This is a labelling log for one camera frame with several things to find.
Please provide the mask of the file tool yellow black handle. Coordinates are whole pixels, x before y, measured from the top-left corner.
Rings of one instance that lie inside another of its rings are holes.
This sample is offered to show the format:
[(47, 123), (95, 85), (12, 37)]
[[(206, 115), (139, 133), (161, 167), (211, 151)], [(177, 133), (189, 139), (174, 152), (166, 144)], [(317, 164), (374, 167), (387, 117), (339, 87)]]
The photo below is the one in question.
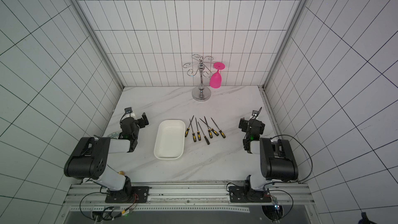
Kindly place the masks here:
[(187, 129), (186, 129), (186, 131), (185, 131), (185, 134), (184, 134), (185, 137), (188, 136), (188, 133), (189, 133), (190, 128), (191, 128), (191, 126), (192, 126), (193, 118), (194, 118), (194, 115), (192, 116), (192, 118), (189, 119), (189, 120), (190, 120), (190, 121), (189, 121), (189, 125), (188, 125), (188, 127), (187, 127)]

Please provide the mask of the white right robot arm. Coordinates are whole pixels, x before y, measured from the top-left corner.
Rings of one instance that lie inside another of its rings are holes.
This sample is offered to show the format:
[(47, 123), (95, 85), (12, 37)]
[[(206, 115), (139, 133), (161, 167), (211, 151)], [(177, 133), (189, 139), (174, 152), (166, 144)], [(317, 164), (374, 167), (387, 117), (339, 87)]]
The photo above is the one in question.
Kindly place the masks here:
[(260, 171), (248, 175), (242, 186), (226, 186), (232, 203), (271, 203), (274, 201), (268, 188), (276, 181), (288, 183), (296, 181), (299, 170), (288, 140), (262, 138), (265, 124), (254, 117), (241, 118), (239, 129), (243, 138), (244, 150), (259, 155)]

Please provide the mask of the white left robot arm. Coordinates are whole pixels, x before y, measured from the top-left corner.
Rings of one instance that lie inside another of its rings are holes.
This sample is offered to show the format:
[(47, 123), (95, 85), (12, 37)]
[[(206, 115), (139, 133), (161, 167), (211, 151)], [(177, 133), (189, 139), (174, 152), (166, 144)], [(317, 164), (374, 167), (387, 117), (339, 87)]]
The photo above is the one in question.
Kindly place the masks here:
[(107, 189), (106, 203), (146, 203), (149, 187), (133, 187), (129, 177), (107, 166), (110, 153), (131, 153), (138, 144), (140, 129), (149, 124), (145, 113), (135, 119), (125, 113), (120, 120), (118, 138), (83, 137), (64, 166), (64, 175), (88, 179)]

